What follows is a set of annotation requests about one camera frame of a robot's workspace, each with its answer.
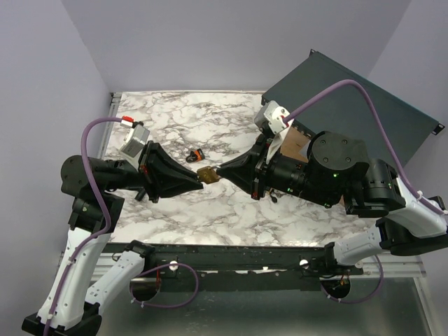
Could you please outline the orange black padlock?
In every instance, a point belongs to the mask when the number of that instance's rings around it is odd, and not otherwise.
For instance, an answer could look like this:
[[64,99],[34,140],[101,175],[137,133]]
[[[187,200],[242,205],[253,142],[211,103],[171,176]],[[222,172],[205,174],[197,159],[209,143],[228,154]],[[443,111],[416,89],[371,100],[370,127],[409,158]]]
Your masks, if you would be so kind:
[[188,163],[199,162],[205,158],[201,148],[190,151],[190,154],[185,158]]

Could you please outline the brass padlock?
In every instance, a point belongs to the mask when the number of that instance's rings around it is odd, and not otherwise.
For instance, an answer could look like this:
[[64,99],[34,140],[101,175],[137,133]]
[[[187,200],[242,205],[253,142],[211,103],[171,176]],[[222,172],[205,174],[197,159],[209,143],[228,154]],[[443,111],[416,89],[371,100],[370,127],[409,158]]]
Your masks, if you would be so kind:
[[205,184],[212,184],[220,181],[220,176],[217,174],[216,169],[211,166],[205,166],[197,170],[197,176],[199,180]]

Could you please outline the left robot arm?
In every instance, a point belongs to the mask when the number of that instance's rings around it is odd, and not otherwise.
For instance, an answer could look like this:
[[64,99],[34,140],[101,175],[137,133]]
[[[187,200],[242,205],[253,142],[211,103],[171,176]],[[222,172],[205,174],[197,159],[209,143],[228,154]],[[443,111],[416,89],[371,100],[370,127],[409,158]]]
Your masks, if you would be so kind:
[[31,335],[96,335],[107,306],[137,276],[165,267],[156,248],[134,240],[95,283],[97,261],[115,230],[124,199],[116,190],[144,191],[151,202],[201,190],[198,175],[149,141],[140,149],[121,149],[121,160],[82,155],[61,168],[64,194],[74,198],[66,248],[55,282],[42,307],[26,317],[22,330]]

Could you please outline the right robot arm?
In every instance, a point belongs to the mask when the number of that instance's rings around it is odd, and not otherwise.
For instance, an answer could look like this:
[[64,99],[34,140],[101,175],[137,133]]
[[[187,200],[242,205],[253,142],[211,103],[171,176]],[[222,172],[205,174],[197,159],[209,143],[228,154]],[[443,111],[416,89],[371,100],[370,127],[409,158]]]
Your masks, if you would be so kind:
[[442,200],[413,195],[391,165],[368,157],[361,140],[321,132],[303,162],[280,153],[273,140],[260,135],[250,150],[216,172],[255,200],[275,189],[327,209],[343,201],[346,214],[376,220],[360,234],[326,244],[307,263],[318,276],[345,274],[362,259],[385,251],[417,256],[447,247]]

